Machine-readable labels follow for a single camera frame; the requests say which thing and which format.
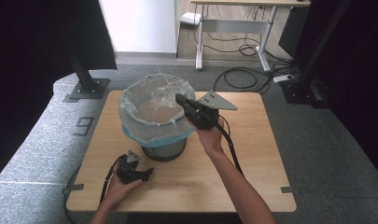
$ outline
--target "wire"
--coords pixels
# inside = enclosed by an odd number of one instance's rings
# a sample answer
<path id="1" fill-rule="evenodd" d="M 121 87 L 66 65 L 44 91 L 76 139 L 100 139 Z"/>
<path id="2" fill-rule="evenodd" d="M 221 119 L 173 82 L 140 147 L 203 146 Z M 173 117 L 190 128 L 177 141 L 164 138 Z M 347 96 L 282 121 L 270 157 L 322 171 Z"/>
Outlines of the wire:
<path id="1" fill-rule="evenodd" d="M 229 144 L 230 153 L 231 153 L 231 156 L 232 156 L 232 160 L 234 161 L 234 165 L 237 168 L 237 170 L 245 177 L 244 172 L 241 169 L 241 165 L 238 162 L 238 158 L 237 158 L 237 155 L 235 153 L 234 143 L 232 142 L 230 135 L 228 133 L 226 133 L 226 131 L 223 129 L 223 127 L 220 126 L 220 124 L 218 124 L 218 121 L 213 120 L 211 117 L 209 117 L 206 113 L 204 113 L 202 111 L 200 112 L 200 115 L 202 117 L 208 119 L 209 121 L 211 121 L 215 125 L 215 127 L 221 132 L 221 134 L 223 134 L 224 138 L 226 138 L 227 143 Z"/>
<path id="2" fill-rule="evenodd" d="M 251 9 L 252 9 L 252 7 L 248 7 L 247 12 L 246 12 L 246 13 L 244 14 L 244 16 L 242 17 L 243 20 L 245 19 L 245 17 L 246 17 L 246 19 L 248 18 L 248 15 L 250 15 L 250 11 L 251 11 Z"/>
<path id="3" fill-rule="evenodd" d="M 196 4 L 196 5 L 195 5 L 194 14 L 197 14 L 197 6 L 198 6 L 198 5 Z M 206 16 L 205 16 L 206 18 L 207 18 L 207 16 L 208 16 L 208 10 L 209 10 L 209 5 L 207 5 L 207 7 L 206 7 Z M 194 41 L 198 44 L 197 37 L 196 37 L 196 35 L 195 35 L 195 26 L 193 26 L 192 32 L 193 32 L 193 36 L 194 36 Z M 238 49 L 236 49 L 236 50 L 221 50 L 221 49 L 215 49 L 215 48 L 213 48 L 213 47 L 211 47 L 211 46 L 208 46 L 208 45 L 203 45 L 203 48 L 209 48 L 209 49 L 212 49 L 212 50 L 214 50 L 214 51 L 221 52 L 221 53 L 236 53 L 236 52 L 240 52 L 240 53 L 241 53 L 242 55 L 244 55 L 244 56 L 254 56 L 254 55 L 256 55 L 256 54 L 258 53 L 257 50 L 256 50 L 256 45 L 248 44 L 248 43 L 246 42 L 246 40 L 251 40 L 251 41 L 254 41 L 254 42 L 258 43 L 258 44 L 260 44 L 260 42 L 259 42 L 258 40 L 253 39 L 253 38 L 248 38 L 247 35 L 245 35 L 245 38 L 233 38 L 233 39 L 219 39 L 219 38 L 212 37 L 209 33 L 208 33 L 208 35 L 209 35 L 209 37 L 210 37 L 211 39 L 218 40 L 218 41 L 237 41 L 237 40 L 244 40 L 245 43 L 244 43 L 242 46 L 240 46 Z M 253 53 L 250 53 L 250 54 L 245 53 L 245 50 L 248 50 L 248 49 L 253 50 Z"/>
<path id="4" fill-rule="evenodd" d="M 250 76 L 253 77 L 254 81 L 252 83 L 246 84 L 244 86 L 237 86 L 235 84 L 232 84 L 232 83 L 229 82 L 229 79 L 228 79 L 228 75 L 231 74 L 232 72 L 244 72 L 246 74 L 249 74 Z M 257 70 L 251 69 L 251 68 L 246 68 L 246 67 L 235 67 L 235 68 L 232 68 L 232 69 L 229 69 L 229 70 L 222 72 L 217 77 L 217 79 L 215 80 L 212 90 L 214 90 L 214 91 L 216 90 L 216 86 L 217 86 L 218 81 L 223 77 L 224 81 L 227 85 L 229 85 L 229 86 L 231 86 L 235 89 L 239 89 L 240 91 L 260 91 L 263 87 L 260 87 L 260 88 L 257 87 L 256 88 L 256 84 L 258 83 L 258 80 L 256 78 L 256 74 L 266 76 L 266 77 L 268 77 L 268 79 L 273 78 L 272 74 L 269 75 L 269 74 L 262 73 L 260 71 L 257 71 Z"/>
<path id="5" fill-rule="evenodd" d="M 220 13 L 218 12 L 218 5 L 216 5 L 216 8 L 217 8 L 217 14 L 218 14 L 218 16 L 219 16 L 221 19 L 223 19 L 223 17 L 221 17 L 221 16 L 220 16 Z"/>
<path id="6" fill-rule="evenodd" d="M 256 20 L 256 17 L 258 16 L 258 12 L 259 12 L 259 7 L 257 7 L 257 9 L 256 9 L 256 13 L 255 13 L 255 15 L 253 16 L 253 14 L 252 14 L 252 19 L 255 21 Z"/>
<path id="7" fill-rule="evenodd" d="M 72 181 L 73 181 L 73 178 L 77 175 L 78 173 L 78 170 L 80 169 L 81 167 L 81 164 L 78 166 L 78 168 L 76 168 L 75 172 L 72 174 L 72 176 L 70 177 L 69 181 L 67 182 L 67 185 L 66 185 L 66 189 L 69 188 L 69 186 L 72 184 Z M 66 204 L 67 204 L 67 194 L 64 194 L 63 196 L 63 210 L 66 214 L 66 217 L 67 219 L 69 219 L 69 221 L 72 223 L 72 224 L 76 224 L 73 219 L 69 216 L 69 212 L 67 210 L 67 207 L 66 207 Z"/>
<path id="8" fill-rule="evenodd" d="M 110 176 L 112 176 L 112 174 L 113 174 L 113 170 L 114 170 L 114 167 L 116 166 L 116 164 L 117 164 L 121 159 L 122 159 L 122 156 L 118 157 L 118 158 L 113 162 L 113 165 L 110 166 L 109 172 L 107 173 L 107 176 L 106 176 L 106 178 L 105 178 L 104 187 L 102 188 L 102 194 L 101 194 L 101 199 L 99 200 L 99 203 L 101 203 L 101 202 L 104 200 L 105 195 L 106 195 L 107 185 L 109 184 Z"/>
<path id="9" fill-rule="evenodd" d="M 228 130 L 229 130 L 229 136 L 231 136 L 231 132 L 230 132 L 230 124 L 227 122 L 227 120 L 223 117 L 223 116 L 221 116 L 221 115 L 218 115 L 219 117 L 221 117 L 223 120 L 224 120 L 224 122 L 226 122 L 226 124 L 227 124 L 227 128 L 228 128 Z"/>

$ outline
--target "plastic bag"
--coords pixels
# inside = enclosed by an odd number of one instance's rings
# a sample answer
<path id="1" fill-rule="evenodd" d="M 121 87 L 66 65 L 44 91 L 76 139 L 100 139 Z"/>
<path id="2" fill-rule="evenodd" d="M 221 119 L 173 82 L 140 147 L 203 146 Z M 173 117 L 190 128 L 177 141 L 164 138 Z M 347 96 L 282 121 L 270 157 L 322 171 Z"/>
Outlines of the plastic bag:
<path id="1" fill-rule="evenodd" d="M 123 91 L 119 116 L 125 135 L 142 147 L 161 147 L 187 138 L 194 129 L 175 102 L 177 93 L 195 100 L 187 81 L 166 74 L 144 77 Z"/>

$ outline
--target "wall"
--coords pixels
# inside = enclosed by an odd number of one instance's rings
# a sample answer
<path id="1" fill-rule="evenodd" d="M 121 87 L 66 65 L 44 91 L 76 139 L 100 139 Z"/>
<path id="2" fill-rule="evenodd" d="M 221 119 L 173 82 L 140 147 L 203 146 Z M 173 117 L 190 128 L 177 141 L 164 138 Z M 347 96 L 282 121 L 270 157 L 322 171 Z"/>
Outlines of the wall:
<path id="1" fill-rule="evenodd" d="M 177 52 L 178 0 L 99 2 L 114 51 Z"/>

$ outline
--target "wrist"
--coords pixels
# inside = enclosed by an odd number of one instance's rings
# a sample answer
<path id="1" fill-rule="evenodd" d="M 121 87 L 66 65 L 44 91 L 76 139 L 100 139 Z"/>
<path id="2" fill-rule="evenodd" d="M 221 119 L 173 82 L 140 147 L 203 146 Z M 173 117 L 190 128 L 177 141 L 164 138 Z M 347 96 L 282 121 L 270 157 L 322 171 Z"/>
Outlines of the wrist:
<path id="1" fill-rule="evenodd" d="M 207 153 L 208 157 L 211 159 L 211 160 L 217 160 L 221 157 L 224 157 L 226 156 L 226 154 L 224 154 L 224 151 L 223 149 L 220 147 L 220 148 L 215 148 L 213 150 L 207 150 Z"/>
<path id="2" fill-rule="evenodd" d="M 104 198 L 104 200 L 101 202 L 101 207 L 103 207 L 104 210 L 112 211 L 115 206 L 116 204 L 108 198 Z"/>

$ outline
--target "wooden tabletop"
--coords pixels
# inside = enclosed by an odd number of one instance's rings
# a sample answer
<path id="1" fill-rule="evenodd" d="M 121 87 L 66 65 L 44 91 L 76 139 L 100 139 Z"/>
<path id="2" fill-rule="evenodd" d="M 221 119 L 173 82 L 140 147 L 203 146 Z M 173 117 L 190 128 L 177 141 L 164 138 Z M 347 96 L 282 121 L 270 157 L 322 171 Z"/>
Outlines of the wooden tabletop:
<path id="1" fill-rule="evenodd" d="M 233 6 L 265 6 L 265 7 L 308 7 L 309 0 L 190 0 L 200 5 L 233 5 Z"/>
<path id="2" fill-rule="evenodd" d="M 206 92 L 196 92 L 197 99 Z M 237 111 L 220 110 L 231 126 L 231 138 L 246 179 L 274 212 L 293 212 L 296 203 L 291 193 L 282 193 L 289 183 L 267 114 L 257 93 L 218 92 L 238 106 Z M 232 202 L 212 162 L 203 152 L 198 135 L 193 133 L 185 151 L 173 161 L 147 158 L 140 146 L 121 129 L 118 98 L 121 91 L 109 93 L 92 140 L 78 172 L 67 208 L 95 211 L 107 172 L 113 161 L 132 150 L 142 157 L 136 170 L 154 167 L 148 182 L 130 192 L 117 208 L 124 212 L 235 212 Z M 231 158 L 227 142 L 222 146 Z"/>

